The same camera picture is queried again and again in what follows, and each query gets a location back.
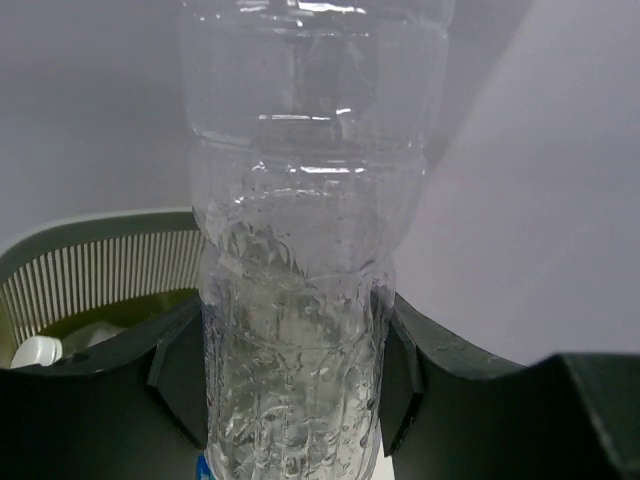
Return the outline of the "blue label water bottle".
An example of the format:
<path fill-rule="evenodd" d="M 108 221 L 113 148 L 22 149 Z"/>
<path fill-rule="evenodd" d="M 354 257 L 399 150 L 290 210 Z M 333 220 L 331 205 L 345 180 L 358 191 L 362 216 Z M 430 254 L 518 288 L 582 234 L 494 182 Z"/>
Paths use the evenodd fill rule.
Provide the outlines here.
<path fill-rule="evenodd" d="M 197 459 L 196 480 L 215 480 L 215 476 L 203 455 L 200 455 Z"/>

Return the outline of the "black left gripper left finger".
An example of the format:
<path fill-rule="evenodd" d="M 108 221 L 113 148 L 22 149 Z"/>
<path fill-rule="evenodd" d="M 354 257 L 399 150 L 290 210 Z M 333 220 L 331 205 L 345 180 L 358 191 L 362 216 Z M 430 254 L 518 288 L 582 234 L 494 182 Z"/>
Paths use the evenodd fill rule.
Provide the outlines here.
<path fill-rule="evenodd" d="M 195 479 L 208 433 L 200 301 L 51 366 L 1 372 L 4 479 Z"/>

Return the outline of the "square bottle yellow label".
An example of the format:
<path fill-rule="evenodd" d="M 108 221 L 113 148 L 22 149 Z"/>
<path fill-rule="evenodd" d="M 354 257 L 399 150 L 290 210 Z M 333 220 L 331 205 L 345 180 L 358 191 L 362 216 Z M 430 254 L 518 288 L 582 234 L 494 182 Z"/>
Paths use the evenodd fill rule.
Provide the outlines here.
<path fill-rule="evenodd" d="M 50 366 L 63 356 L 62 342 L 54 337 L 35 335 L 25 340 L 16 350 L 10 368 L 31 365 Z"/>

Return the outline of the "clear bottle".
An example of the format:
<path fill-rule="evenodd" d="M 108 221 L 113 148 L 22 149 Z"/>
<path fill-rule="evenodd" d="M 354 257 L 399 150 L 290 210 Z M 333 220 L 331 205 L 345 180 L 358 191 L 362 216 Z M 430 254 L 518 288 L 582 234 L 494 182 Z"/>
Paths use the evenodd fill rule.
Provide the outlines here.
<path fill-rule="evenodd" d="M 186 1 L 218 479 L 368 479 L 450 1 Z"/>

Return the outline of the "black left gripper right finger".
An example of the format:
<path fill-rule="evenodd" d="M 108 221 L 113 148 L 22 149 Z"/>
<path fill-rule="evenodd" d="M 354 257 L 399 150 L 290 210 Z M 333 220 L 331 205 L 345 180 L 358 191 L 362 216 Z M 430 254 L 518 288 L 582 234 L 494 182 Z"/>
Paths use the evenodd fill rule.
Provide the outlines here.
<path fill-rule="evenodd" d="M 522 366 L 415 310 L 389 320 L 379 418 L 399 479 L 635 479 L 639 358 L 560 353 Z"/>

